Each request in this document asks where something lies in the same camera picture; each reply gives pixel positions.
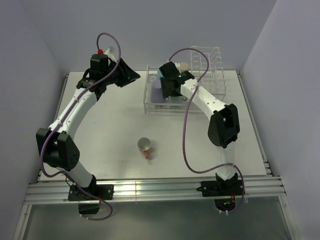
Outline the light blue faceted mug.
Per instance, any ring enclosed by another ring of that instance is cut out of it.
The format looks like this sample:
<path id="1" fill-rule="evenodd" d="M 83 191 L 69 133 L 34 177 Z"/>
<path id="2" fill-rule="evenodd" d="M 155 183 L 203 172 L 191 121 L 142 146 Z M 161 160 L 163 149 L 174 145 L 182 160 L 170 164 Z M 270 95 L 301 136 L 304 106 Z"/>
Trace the light blue faceted mug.
<path id="1" fill-rule="evenodd" d="M 157 69 L 157 77 L 158 77 L 158 79 L 160 79 L 162 76 L 163 76 L 162 72 L 161 72 L 160 68 L 158 68 Z"/>

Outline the purple tumbler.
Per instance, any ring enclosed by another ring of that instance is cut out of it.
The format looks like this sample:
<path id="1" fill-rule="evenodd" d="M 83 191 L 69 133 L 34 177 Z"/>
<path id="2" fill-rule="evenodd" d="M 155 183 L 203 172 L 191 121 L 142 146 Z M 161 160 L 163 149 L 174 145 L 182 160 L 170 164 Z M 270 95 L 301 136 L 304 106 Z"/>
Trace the purple tumbler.
<path id="1" fill-rule="evenodd" d="M 162 95 L 162 86 L 159 79 L 152 83 L 150 100 L 154 104 L 162 104 L 166 102 L 166 99 Z"/>

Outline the clear glass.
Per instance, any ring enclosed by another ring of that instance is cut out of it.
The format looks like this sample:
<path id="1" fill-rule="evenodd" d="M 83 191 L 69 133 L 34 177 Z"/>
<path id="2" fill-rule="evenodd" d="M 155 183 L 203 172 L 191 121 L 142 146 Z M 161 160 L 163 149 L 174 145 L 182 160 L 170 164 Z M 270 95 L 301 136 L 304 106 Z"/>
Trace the clear glass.
<path id="1" fill-rule="evenodd" d="M 146 78 L 146 82 L 150 85 L 153 84 L 153 82 L 155 82 L 158 79 L 158 75 L 157 74 L 148 74 L 147 78 Z"/>

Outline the beige tall tumbler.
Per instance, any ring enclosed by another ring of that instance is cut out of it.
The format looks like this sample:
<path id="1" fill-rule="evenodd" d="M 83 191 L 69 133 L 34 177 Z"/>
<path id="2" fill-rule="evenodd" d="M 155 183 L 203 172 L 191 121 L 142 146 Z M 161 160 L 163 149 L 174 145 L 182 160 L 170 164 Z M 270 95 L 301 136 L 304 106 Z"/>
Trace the beige tall tumbler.
<path id="1" fill-rule="evenodd" d="M 185 72 L 185 71 L 188 71 L 189 70 L 189 64 L 187 62 L 180 62 L 179 63 L 179 71 L 182 73 L 182 72 Z"/>

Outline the orange espresso cup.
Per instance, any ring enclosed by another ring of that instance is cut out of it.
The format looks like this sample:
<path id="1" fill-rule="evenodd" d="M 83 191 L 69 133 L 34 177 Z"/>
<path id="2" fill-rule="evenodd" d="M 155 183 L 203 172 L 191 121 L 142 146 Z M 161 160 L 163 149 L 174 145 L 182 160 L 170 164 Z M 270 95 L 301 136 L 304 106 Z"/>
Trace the orange espresso cup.
<path id="1" fill-rule="evenodd" d="M 138 140 L 137 147 L 144 154 L 144 157 L 149 159 L 149 151 L 152 148 L 152 141 L 147 137 L 142 137 Z"/>

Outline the pale blue teacup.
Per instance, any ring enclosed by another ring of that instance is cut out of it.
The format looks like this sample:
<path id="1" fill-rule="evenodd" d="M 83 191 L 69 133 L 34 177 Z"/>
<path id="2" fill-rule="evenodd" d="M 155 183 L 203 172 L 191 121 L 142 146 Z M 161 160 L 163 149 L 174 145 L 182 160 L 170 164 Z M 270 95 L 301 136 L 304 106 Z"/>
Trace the pale blue teacup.
<path id="1" fill-rule="evenodd" d="M 168 104 L 183 104 L 188 99 L 184 96 L 169 96 L 166 100 L 166 103 Z"/>

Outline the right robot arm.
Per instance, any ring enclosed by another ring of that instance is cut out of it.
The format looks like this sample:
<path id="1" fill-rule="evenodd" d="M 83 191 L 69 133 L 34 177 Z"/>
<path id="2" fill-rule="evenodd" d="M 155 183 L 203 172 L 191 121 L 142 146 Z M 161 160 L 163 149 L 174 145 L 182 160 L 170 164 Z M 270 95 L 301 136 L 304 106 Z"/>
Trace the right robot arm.
<path id="1" fill-rule="evenodd" d="M 235 142 L 240 133 L 238 108 L 217 99 L 201 86 L 200 78 L 189 71 L 181 71 L 175 63 L 169 61 L 159 68 L 161 90 L 164 98 L 182 96 L 189 104 L 195 104 L 208 118 L 207 136 L 219 151 L 220 158 L 216 166 L 207 170 L 194 170 L 196 174 L 216 171 L 213 192 L 216 195 L 245 195 L 244 177 L 235 164 Z"/>

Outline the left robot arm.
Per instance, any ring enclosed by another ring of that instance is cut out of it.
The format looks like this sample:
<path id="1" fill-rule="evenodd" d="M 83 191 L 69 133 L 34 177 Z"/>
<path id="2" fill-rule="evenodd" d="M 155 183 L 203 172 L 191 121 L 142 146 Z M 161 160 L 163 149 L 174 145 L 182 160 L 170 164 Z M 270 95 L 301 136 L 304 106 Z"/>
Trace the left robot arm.
<path id="1" fill-rule="evenodd" d="M 96 177 L 80 162 L 80 151 L 74 142 L 75 134 L 89 110 L 98 102 L 109 85 L 124 87 L 141 76 L 122 58 L 115 59 L 104 53 L 93 54 L 90 67 L 76 85 L 72 99 L 61 115 L 48 127 L 36 132 L 42 173 L 45 164 L 58 170 L 72 182 L 71 190 L 86 200 L 97 199 L 99 190 Z"/>

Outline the clear acrylic plate holder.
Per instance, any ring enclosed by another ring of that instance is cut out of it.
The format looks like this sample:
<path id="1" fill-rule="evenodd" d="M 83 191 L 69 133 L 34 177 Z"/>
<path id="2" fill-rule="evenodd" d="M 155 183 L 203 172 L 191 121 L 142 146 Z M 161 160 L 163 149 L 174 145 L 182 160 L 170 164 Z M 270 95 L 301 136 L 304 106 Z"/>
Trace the clear acrylic plate holder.
<path id="1" fill-rule="evenodd" d="M 219 47 L 192 46 L 202 52 L 208 59 L 208 71 L 201 79 L 200 84 L 219 100 L 223 100 L 227 93 L 227 85 L 221 49 Z M 205 57 L 198 51 L 190 51 L 190 72 L 198 79 L 207 69 Z"/>

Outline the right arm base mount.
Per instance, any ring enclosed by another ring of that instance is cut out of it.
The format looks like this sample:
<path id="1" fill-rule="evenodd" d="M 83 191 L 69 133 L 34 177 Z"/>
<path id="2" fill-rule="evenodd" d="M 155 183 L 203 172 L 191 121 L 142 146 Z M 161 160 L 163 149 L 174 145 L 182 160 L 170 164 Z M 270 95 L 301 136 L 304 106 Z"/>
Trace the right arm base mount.
<path id="1" fill-rule="evenodd" d="M 202 181 L 196 190 L 202 197 L 214 197 L 217 211 L 225 215 L 234 211 L 245 198 L 245 188 L 239 179 Z"/>

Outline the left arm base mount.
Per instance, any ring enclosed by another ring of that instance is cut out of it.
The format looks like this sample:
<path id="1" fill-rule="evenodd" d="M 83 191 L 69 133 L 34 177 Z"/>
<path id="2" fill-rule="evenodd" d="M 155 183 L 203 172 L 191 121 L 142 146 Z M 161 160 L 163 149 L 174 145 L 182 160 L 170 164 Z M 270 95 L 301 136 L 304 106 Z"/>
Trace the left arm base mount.
<path id="1" fill-rule="evenodd" d="M 98 184 L 93 192 L 84 193 L 77 186 L 71 185 L 67 200 L 78 202 L 78 212 L 81 215 L 95 215 L 100 210 L 102 200 L 112 200 L 114 194 L 113 184 Z"/>

